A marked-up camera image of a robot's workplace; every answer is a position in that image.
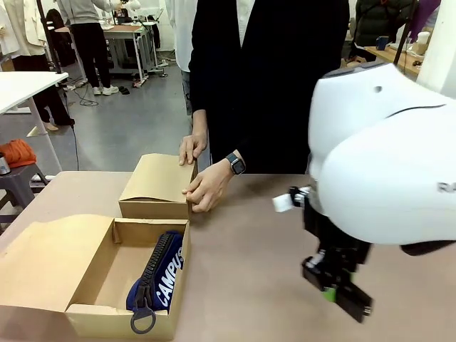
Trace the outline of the person's left hand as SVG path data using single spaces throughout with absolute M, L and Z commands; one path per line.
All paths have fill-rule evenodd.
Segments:
M 190 185 L 182 191 L 195 213 L 208 212 L 220 200 L 233 178 L 229 161 L 223 160 L 201 171 Z

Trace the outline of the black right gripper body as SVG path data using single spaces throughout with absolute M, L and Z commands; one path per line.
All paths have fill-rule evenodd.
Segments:
M 351 274 L 365 264 L 371 244 L 356 242 L 350 247 L 335 247 L 320 242 L 313 256 L 303 260 L 302 276 L 319 290 L 337 288 L 340 283 L 351 282 Z

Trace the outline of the person's right hand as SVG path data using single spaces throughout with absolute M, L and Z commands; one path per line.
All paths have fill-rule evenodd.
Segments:
M 179 165 L 191 165 L 207 147 L 207 134 L 197 133 L 184 136 L 180 143 Z

